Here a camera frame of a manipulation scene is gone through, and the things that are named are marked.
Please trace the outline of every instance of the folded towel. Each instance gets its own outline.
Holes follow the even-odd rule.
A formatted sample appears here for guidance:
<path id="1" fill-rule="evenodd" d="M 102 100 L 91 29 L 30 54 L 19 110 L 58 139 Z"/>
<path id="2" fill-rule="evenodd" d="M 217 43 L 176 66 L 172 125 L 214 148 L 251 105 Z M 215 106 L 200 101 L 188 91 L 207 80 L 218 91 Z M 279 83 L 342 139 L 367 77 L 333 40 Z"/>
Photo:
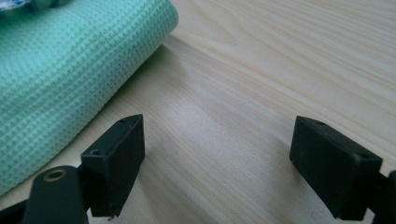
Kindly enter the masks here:
<path id="1" fill-rule="evenodd" d="M 0 19 L 0 195 L 59 153 L 177 25 L 168 0 Z"/>

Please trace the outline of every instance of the black plastic part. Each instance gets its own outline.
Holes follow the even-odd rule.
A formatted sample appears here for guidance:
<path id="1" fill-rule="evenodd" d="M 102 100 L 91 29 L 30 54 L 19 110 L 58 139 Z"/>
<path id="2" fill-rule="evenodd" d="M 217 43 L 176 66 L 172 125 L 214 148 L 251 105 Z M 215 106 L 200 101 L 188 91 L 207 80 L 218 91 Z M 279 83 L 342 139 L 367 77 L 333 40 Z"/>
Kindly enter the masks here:
<path id="1" fill-rule="evenodd" d="M 323 122 L 297 117 L 290 159 L 334 217 L 363 220 L 381 158 Z"/>
<path id="2" fill-rule="evenodd" d="M 85 207 L 94 217 L 120 215 L 144 158 L 142 115 L 119 120 L 81 154 Z"/>
<path id="3" fill-rule="evenodd" d="M 396 171 L 389 178 L 378 175 L 368 195 L 369 208 L 375 213 L 376 224 L 396 223 Z"/>
<path id="4" fill-rule="evenodd" d="M 55 167 L 35 178 L 22 223 L 88 223 L 75 167 Z"/>

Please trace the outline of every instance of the mint green towel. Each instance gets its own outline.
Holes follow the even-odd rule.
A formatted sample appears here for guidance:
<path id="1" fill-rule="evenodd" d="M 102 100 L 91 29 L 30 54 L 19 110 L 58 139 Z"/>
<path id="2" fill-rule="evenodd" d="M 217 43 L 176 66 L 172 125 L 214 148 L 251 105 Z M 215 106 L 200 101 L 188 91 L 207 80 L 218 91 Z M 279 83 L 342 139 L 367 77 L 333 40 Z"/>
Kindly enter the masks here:
<path id="1" fill-rule="evenodd" d="M 177 25 L 168 0 L 0 19 L 0 195 L 59 153 Z"/>

